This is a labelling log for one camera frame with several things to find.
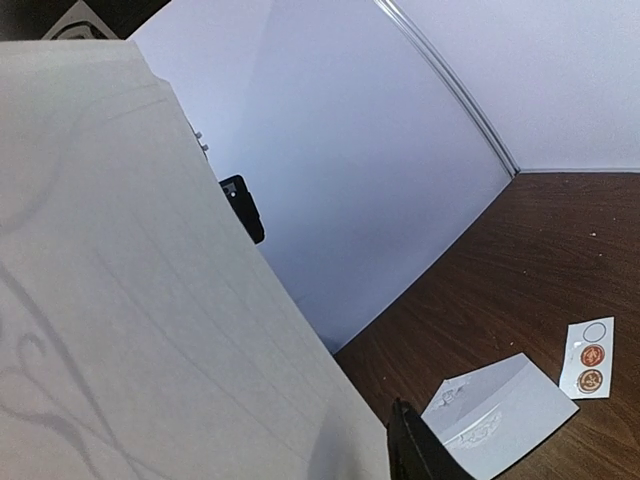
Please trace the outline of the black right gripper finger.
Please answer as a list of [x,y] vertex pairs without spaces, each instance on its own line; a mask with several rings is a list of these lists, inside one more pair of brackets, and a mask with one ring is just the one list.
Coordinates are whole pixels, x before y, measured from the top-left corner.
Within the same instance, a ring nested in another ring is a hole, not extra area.
[[415,408],[400,398],[394,400],[387,423],[387,450],[394,480],[472,479]]

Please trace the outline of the grey envelope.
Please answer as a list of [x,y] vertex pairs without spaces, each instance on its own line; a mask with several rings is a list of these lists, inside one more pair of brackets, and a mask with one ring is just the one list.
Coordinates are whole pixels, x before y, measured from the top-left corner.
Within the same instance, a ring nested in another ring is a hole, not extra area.
[[446,379],[422,419],[471,476],[493,479],[579,410],[525,354]]

